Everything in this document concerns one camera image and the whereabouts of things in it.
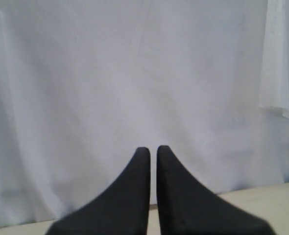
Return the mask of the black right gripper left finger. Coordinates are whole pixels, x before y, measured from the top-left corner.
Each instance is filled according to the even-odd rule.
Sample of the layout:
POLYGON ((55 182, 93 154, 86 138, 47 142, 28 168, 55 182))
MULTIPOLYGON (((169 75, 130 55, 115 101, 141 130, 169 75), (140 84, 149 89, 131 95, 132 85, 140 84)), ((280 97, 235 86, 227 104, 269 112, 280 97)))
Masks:
POLYGON ((55 221, 48 235, 145 235, 150 205, 150 151, 138 147, 117 179, 82 208, 55 221))

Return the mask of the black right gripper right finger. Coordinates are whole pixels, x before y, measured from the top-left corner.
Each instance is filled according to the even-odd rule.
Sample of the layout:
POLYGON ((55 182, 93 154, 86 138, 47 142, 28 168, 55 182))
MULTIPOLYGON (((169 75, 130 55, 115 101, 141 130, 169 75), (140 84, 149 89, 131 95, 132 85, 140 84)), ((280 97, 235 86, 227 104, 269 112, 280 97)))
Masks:
POLYGON ((157 206, 163 235, 273 235, 262 218, 207 189, 169 146, 157 150, 157 206))

